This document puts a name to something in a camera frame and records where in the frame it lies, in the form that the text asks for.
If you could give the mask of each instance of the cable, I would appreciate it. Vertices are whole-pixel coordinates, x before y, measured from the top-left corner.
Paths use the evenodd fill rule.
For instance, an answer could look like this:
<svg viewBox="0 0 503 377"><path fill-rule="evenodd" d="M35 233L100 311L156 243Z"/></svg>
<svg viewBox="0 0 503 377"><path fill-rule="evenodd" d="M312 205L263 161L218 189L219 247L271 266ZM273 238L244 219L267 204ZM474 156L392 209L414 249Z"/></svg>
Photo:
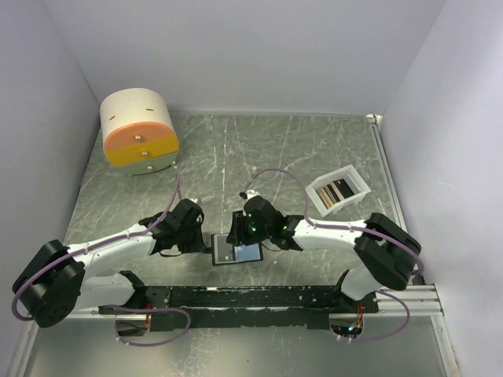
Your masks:
<svg viewBox="0 0 503 377"><path fill-rule="evenodd" d="M410 322L410 310L409 310L409 307L407 306L407 304L405 304L404 301L402 301L400 298L398 298L398 297L396 297L396 296L394 296L392 294L389 294L389 293L387 293L385 291L378 290L377 292L379 292L382 295L385 295L385 296L387 296L389 298L393 298L396 302L399 302L400 304L402 304L403 309L406 310L406 319L403 321L403 324L399 328L397 328L397 329L395 329L395 330L393 330L391 332L388 332L387 334L379 335L379 336L374 336L373 338L363 338L363 339L356 338L356 339L352 339L351 343L354 343L354 342L356 342L356 343L379 342L380 340L385 340L387 338L390 338L392 336L397 335L399 332L403 331L403 329L406 328L407 325L409 324L409 322Z"/></svg>
<svg viewBox="0 0 503 377"><path fill-rule="evenodd" d="M404 250L407 254L409 254L411 257L413 257L413 259L416 261L417 263L417 274L422 274L423 271L424 271L424 264L423 264L423 261L420 260L420 258L416 255L416 253L414 253L410 248L408 248L406 245L404 245L403 243L395 240L394 238L386 235L386 234L383 234L381 232L377 232L375 230L372 230L372 229L367 229L367 228L362 228L362 227L359 227L359 226L348 226L348 225L329 225L329 224L318 224L316 222L313 222L309 216L307 215L307 211L309 209L309 200L307 199L307 193L306 193L306 190L304 188L304 185L302 184L302 182L295 176L293 175L292 173L286 171L286 170L283 170L283 169L278 169L278 168L274 168L274 167L271 167L269 169L264 169L264 170L261 170L260 172L258 172L254 177L251 178L251 180L245 185L244 187L244 191L246 192L250 185L252 184L252 182L261 174L264 174L266 173L267 171L277 171L277 172L280 172L280 173L283 173L283 174L287 174L289 177L293 178L293 180L297 183L297 185L300 187L300 190L302 191L303 193L303 197L304 197L304 219L306 220L306 222L315 227L315 228L322 228L322 229L338 229L338 230L348 230L348 231L358 231L358 232L366 232L368 234L371 234L373 236L377 236L377 237L380 237L390 243L393 243L395 246L397 247L400 247L402 250ZM381 335L381 336L377 336L377 337L374 337L374 338L366 338L366 339L348 339L348 342L358 342L358 343L367 343L367 342L377 342L379 340L384 340L384 339L387 339L387 338L390 338L391 336L394 336L394 335L397 335L400 331L402 331L404 328L407 327L407 325L409 324L410 322L410 311L409 311L409 307L407 306L407 304L404 303L404 301L402 301L400 298L394 296L394 295L391 295L387 292L384 292L384 291L381 291L379 290L378 291L379 293L381 293L382 295L385 295L387 297L390 297L390 298L393 298L395 301L399 302L403 308L406 310L406 320L403 322L402 326L400 326L399 328L397 328L396 330L393 330L392 332L388 333L388 334L385 334L385 335Z"/></svg>
<svg viewBox="0 0 503 377"><path fill-rule="evenodd" d="M187 325L183 328L182 331L180 331L177 335L172 336L169 339L163 340L161 342L154 342L154 343L136 343L136 342L128 342L127 340L123 339L119 335L119 324L127 324L128 326L131 326L133 328L145 328L145 326L137 326L136 324L130 324L129 322L125 321L119 321L116 322L115 325L115 331L116 331L116 340L121 342L122 344L125 344L126 346L134 346L134 347L157 347L157 346L162 346L164 344L168 344L171 342L174 342L177 339L180 339L183 335L187 334L187 332L190 329L190 314L186 312L183 309L179 308L159 308L159 309L129 309L129 308L123 308L122 306L118 305L106 305L107 308L114 309L114 310L120 310L122 312L126 313L133 313L133 314L149 314L149 313L169 313L169 312L176 312L176 313L181 313L187 318Z"/></svg>
<svg viewBox="0 0 503 377"><path fill-rule="evenodd" d="M163 211L163 213L157 218L157 220L155 220L147 229L145 229L145 230L143 230L141 232L133 232L133 233L130 233L129 235L127 235L127 234L121 234L121 235L118 235L118 236L113 236L113 237L107 238L105 240L102 240L102 241L100 241L98 243L95 243L95 244L89 246L87 249L86 248L82 248L82 249L79 249L77 251L73 251L71 253L68 253L68 254L64 255L63 257L60 257L60 258L52 261L50 264L48 264L44 268L40 269L40 271L38 271L37 273L35 273L32 277L28 278L20 286L20 288L17 290L16 294L14 295L14 299L13 299L13 302L12 302L12 305L11 305L11 310L12 310L13 315L15 316L15 318L17 318L18 320L22 320L24 322L28 322L30 320L33 320L33 317L26 317L26 316L23 316L21 313L19 313L19 310L17 309L17 303L19 302L20 297L23 295L24 291L26 291L28 289L28 287L30 287L30 285L32 285L38 278L40 278L41 276L43 276L47 271L50 271L51 269L53 269L57 265L60 265L62 262L66 261L66 260L68 260L70 258L76 257L78 255L84 254L84 253L89 252L89 251L96 250L99 247L103 247L103 246L108 245L110 243L113 243L113 242L116 242L116 241L120 241L120 240L124 240L124 239L127 239L128 237L131 238L131 237L144 236L145 234L147 234L148 232L150 232L155 226L157 226L162 220L164 220L164 218L166 217L167 213L171 209L171 206L173 205L174 198L176 197L177 193L180 196L182 195L182 193L180 191L180 173L179 172L177 172L177 174L176 174L176 187L175 187L175 190L173 192L173 195L171 196L169 204L167 205L167 207Z"/></svg>
<svg viewBox="0 0 503 377"><path fill-rule="evenodd" d="M357 316L356 316L357 327L361 328L363 323L363 305L358 305Z"/></svg>
<svg viewBox="0 0 503 377"><path fill-rule="evenodd" d="M265 247L268 251L283 251L282 249L277 249L277 250L269 249L266 245L264 245L263 242L261 242L260 244L262 245L262 247Z"/></svg>
<svg viewBox="0 0 503 377"><path fill-rule="evenodd" d="M382 238L383 240L386 240L389 243L393 243L395 246L400 247L402 250L404 250L408 255L410 255L414 261L417 263L417 272L416 275L420 275L424 271L424 263L421 261L421 259L414 253L409 247L401 243L400 241L397 241L393 237L388 236L387 234L377 232L376 230L372 229L367 229L363 228L360 226L349 226L349 225L337 225L337 224L318 224L314 222L309 216L307 215L307 210L309 209L309 200L307 199L307 193L306 189L304 188L304 185L302 182L292 173L283 170L283 169L277 169L274 167L271 167L269 169L264 169L258 172L244 187L245 192L248 190L252 182L261 174L266 173L267 171L277 171L283 174L287 174L289 177L293 178L297 185L300 187L300 189L303 192L304 196L304 219L306 220L307 224L311 225L314 228L321 228L321 229L338 229L338 230L349 230L349 231L357 231L357 232L365 232L368 234L371 234L373 236L377 236L379 238Z"/></svg>

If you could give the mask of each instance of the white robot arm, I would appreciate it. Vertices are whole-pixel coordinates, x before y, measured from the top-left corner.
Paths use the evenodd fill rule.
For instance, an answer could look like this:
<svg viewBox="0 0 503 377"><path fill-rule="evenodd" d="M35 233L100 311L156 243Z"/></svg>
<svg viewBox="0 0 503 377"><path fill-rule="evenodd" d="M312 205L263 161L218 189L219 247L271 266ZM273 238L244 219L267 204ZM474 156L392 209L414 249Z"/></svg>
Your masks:
<svg viewBox="0 0 503 377"><path fill-rule="evenodd" d="M330 305L354 308L382 286L405 289L414 266L413 258L407 253L362 231L322 228L341 225L350 229L376 229L406 243L419 254L417 241L384 215L373 214L367 220L353 222L317 221L314 227L301 215L283 216L256 192L249 192L247 199L244 210L233 213L233 224L226 239L236 250L239 246L270 240L284 250L332 249L355 252L359 256L362 264L339 278L333 292L335 301ZM65 247L57 240L50 241L19 276L13 292L52 261L73 251L85 250L41 275L20 295L38 325L53 326L74 309L108 305L143 308L147 287L132 272L122 271L113 276L97 274L175 245L181 254L207 252L201 232L204 214L192 200L181 200L152 227L159 216L143 219L127 230L89 243Z"/></svg>

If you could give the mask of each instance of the orange and white cylinder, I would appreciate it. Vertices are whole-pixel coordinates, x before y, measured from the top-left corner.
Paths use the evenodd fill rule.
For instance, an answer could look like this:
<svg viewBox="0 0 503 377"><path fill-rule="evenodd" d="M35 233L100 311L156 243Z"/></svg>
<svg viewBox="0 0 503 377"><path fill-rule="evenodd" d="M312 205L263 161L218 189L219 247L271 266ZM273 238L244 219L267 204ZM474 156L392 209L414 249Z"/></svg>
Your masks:
<svg viewBox="0 0 503 377"><path fill-rule="evenodd" d="M126 174L147 174L174 164L179 143L163 98L133 88L106 97L100 107L103 151Z"/></svg>

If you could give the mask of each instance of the white backdrop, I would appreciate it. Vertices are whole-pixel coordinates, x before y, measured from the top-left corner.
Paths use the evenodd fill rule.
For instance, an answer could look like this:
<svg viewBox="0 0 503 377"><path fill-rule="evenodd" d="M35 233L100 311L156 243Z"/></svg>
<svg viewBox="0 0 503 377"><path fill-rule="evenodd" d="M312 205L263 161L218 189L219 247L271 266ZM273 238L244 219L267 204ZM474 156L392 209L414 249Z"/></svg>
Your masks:
<svg viewBox="0 0 503 377"><path fill-rule="evenodd" d="M444 0L44 0L102 101L382 114Z"/></svg>
<svg viewBox="0 0 503 377"><path fill-rule="evenodd" d="M384 146L465 377L503 371L503 2L449 0L384 116Z"/></svg>
<svg viewBox="0 0 503 377"><path fill-rule="evenodd" d="M21 322L14 280L66 233L97 132L98 108L39 0L0 0L0 375Z"/></svg>

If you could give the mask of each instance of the purple cable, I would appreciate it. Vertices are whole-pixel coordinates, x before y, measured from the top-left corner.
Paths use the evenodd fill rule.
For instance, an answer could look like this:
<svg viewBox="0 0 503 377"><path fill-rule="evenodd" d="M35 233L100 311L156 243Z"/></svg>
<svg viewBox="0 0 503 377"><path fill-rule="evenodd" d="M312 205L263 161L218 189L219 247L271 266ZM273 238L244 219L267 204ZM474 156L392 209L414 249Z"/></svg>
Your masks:
<svg viewBox="0 0 503 377"><path fill-rule="evenodd" d="M252 184L252 182L259 175L261 175L263 173L266 173L267 171L278 171L280 173L287 174L289 177L291 177L291 178L293 178L295 180L295 182L297 183L297 185L299 185L300 189L303 192L303 196L304 196L304 218L305 218L307 224L313 226L314 228L321 228L321 229L338 229L338 230L349 230L349 231L365 232L365 233L371 234L373 236L377 236L379 238L382 238L383 240L386 240L387 242L393 243L395 246L400 247L402 250L404 250L408 255L410 255L414 259L414 261L417 263L417 272L416 272L416 274L422 274L423 273L423 271L424 271L424 263L423 263L423 261L421 261L420 258L416 255L416 253L414 253L409 247L407 247L406 245L404 245L400 241L397 241L393 237L390 237L390 236L388 236L386 234L383 234L381 232L377 232L376 230L362 228L362 227L359 227L359 226L352 226L352 227L350 227L348 225L317 224L316 222L313 222L313 220L311 218L309 218L309 216L307 215L307 210L309 209L309 201L307 200L307 193L306 193L306 190L304 188L304 185L302 184L302 182L295 175L293 175L292 173L290 173L290 172L288 172L286 170L277 169L277 168L273 168L273 167L271 167L269 169L261 170L260 172L258 172L246 184L246 186L244 187L244 190L245 191L248 190L248 188L250 187L250 185Z"/></svg>
<svg viewBox="0 0 503 377"><path fill-rule="evenodd" d="M409 310L409 307L407 306L407 304L405 304L404 301L402 301L400 298L398 298L398 297L396 297L394 295L391 295L391 294L389 294L387 292L384 292L384 291L381 291L381 290L379 290L378 292L381 293L382 295L385 295L385 296L389 297L389 298L393 298L395 301L399 302L403 306L403 309L406 310L406 320L403 321L403 324L399 328L397 328L397 329L395 329L395 330L393 330L391 332L388 332L387 334L379 335L379 336L374 336L373 338L363 338L363 339L362 338L356 338L356 339L351 340L351 343L354 343L354 342L355 343L379 342L380 340L385 340L387 338L390 338L392 336L397 335L399 332L403 331L407 327L407 325L409 324L409 322L410 322L410 310Z"/></svg>
<svg viewBox="0 0 503 377"><path fill-rule="evenodd" d="M146 233L150 232L153 227L157 226L157 224L159 224L162 220L164 220L164 218L166 217L167 213L171 209L171 206L173 205L173 202L174 202L174 198L176 197L177 194L179 194L180 197L182 196L182 192L180 191L180 173L178 173L178 172L176 174L176 188L175 188L175 190L173 192L173 195L171 196L170 202L167 205L167 207L164 210L164 212L146 230L143 230L141 232L133 232L133 233L131 233L129 235L129 238L131 238L131 237L137 237L137 236L144 236ZM20 297L23 295L24 291L26 291L27 288L30 285L32 285L33 282L36 281L39 277L41 277L44 273L46 273L47 271L50 271L51 269L53 269L57 265L59 265L62 262L66 261L67 259L76 257L76 256L84 254L86 252L89 252L89 251L92 251L92 250L96 250L99 247L103 247L103 246L108 245L110 243L113 243L113 242L116 242L116 241L120 241L120 240L124 240L124 239L127 239L127 238L128 238L127 234L121 234L121 235L118 235L118 236L113 236L113 237L107 238L106 240L102 240L102 241L100 241L98 243L95 243L94 245L89 246L87 249L83 248L83 249L79 249L77 251L73 251L72 253L68 253L68 254L64 255L63 257L60 257L60 258L54 260L53 262L51 262L50 264L46 265L43 269L41 269L40 271L38 271L35 275L33 275L32 277L30 277L29 279L27 279L23 283L23 285L21 285L21 287L17 290L16 294L14 295L14 299L13 299L13 302L12 302L12 305L11 305L11 309L13 311L13 315L15 316L15 318L17 318L18 320L22 320L24 322L28 322L30 320L33 320L33 317L25 317L21 313L19 313L19 310L17 309L17 303L19 302Z"/></svg>
<svg viewBox="0 0 503 377"><path fill-rule="evenodd" d="M301 191L303 193L303 197L304 197L304 218L306 219L307 224L309 224L309 225L311 225L311 226L313 226L315 228L338 229L338 230L366 232L366 233L371 234L373 236L380 237L380 238L382 238L382 239L384 239L384 240L386 240L386 241L388 241L390 243L393 243L395 246L400 247L402 250L404 250L405 252L407 252L407 254L409 254L411 257L413 257L414 260L417 263L417 274L423 273L423 271L424 271L423 261L420 260L420 258L416 255L416 253L414 253L410 248L408 248L403 243L395 240L394 238L392 238L392 237L390 237L390 236L388 236L386 234L383 234L381 232L377 232L377 231L372 230L372 229L362 228L362 227L359 227L359 226L351 226L350 227L348 225L317 224L317 223L313 222L309 218L309 216L307 215L307 210L309 209L309 201L307 199L307 193L306 193L306 189L304 188L304 185L302 184L302 182L295 175L293 175L292 173L290 173L290 172L288 172L286 170L278 169L278 168L274 168L274 167L271 167L269 169L261 170L253 178L251 178L251 180L244 187L244 190L247 191L249 189L250 185L252 184L252 182L259 175L261 175L263 173L266 173L267 171L277 171L277 172L280 172L280 173L283 173L283 174L287 174L289 177L293 178L293 180L297 183L297 185L300 187L300 189L301 189ZM403 322L402 326L400 326L399 328L397 328L396 330L393 330L392 332L390 332L388 334L377 336L377 337L374 337L374 338L366 338L366 339L363 338L363 339L359 339L359 340L355 339L352 342L366 343L366 342L376 342L376 341L379 341L379 340L387 339L387 338L390 338L391 336L397 335L400 331L403 331L403 329L406 328L407 325L409 324L409 322L410 322L410 311L409 311L409 308L407 307L407 304L405 304L404 301L402 301L400 298L398 298L398 297L396 297L394 295L390 295L389 293L386 293L384 291L379 291L379 293L381 293L382 295L388 296L390 298L393 298L394 300L396 300L397 302L399 302L404 307L404 309L406 310L406 320Z"/></svg>
<svg viewBox="0 0 503 377"><path fill-rule="evenodd" d="M124 323L129 326L132 326L134 328L140 328L140 326L137 326L135 324L129 324L127 322L116 322L115 326L115 331L116 331L116 339L121 342L122 344L125 344L127 346L135 346L135 347L157 347L157 346L162 346L164 344L168 344L171 342L174 342L177 339L180 339L183 335L187 334L190 329L190 315L183 309L178 309L178 308L159 308L159 309L129 309L129 308L123 308L122 306L118 305L107 305L107 308L114 309L114 310L120 310L122 312L127 312L127 313L134 313L134 314L149 314L149 313L169 313L169 312L176 312L176 313L181 313L187 318L187 325L183 328L182 331L180 331L177 335L163 340L162 342L155 342L155 343L136 343L136 342L128 342L127 340L124 340L120 335L119 335L119 323Z"/></svg>

